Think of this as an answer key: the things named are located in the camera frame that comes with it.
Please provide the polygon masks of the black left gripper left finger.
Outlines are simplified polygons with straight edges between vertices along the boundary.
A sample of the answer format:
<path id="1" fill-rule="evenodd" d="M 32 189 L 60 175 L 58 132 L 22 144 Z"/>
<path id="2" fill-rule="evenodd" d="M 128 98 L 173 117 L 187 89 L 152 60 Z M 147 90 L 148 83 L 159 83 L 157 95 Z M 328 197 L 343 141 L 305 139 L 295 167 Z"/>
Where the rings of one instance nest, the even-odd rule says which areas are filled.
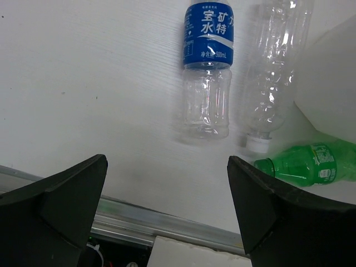
<path id="1" fill-rule="evenodd" d="M 95 155 L 1 195 L 1 266 L 76 266 L 107 174 Z"/>

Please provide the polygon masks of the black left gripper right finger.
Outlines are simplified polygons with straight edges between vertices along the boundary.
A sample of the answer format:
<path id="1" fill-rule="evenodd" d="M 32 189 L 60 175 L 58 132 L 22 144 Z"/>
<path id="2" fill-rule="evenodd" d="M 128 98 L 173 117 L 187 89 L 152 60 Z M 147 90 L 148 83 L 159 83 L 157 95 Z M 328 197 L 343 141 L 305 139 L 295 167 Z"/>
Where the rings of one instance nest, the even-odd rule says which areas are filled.
<path id="1" fill-rule="evenodd" d="M 227 166 L 253 266 L 354 266 L 355 206 L 275 179 L 237 156 Z"/>

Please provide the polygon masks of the green plastic bottle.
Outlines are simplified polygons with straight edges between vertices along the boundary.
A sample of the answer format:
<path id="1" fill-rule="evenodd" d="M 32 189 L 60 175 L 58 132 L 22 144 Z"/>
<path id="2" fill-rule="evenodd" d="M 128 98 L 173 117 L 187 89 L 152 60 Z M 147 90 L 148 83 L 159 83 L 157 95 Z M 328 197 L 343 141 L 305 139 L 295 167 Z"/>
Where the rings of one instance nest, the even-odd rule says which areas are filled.
<path id="1" fill-rule="evenodd" d="M 254 167 L 299 187 L 355 181 L 355 144 L 343 140 L 293 146 Z"/>

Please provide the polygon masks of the blue label clear bottle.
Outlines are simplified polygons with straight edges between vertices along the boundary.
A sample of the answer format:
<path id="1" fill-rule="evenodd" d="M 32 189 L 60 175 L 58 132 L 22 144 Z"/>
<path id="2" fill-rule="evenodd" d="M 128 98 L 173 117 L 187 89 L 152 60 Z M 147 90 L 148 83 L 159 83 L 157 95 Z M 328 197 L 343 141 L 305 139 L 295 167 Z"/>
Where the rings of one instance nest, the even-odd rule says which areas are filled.
<path id="1" fill-rule="evenodd" d="M 186 144 L 229 134 L 234 13 L 228 1 L 192 1 L 182 36 L 179 139 Z"/>

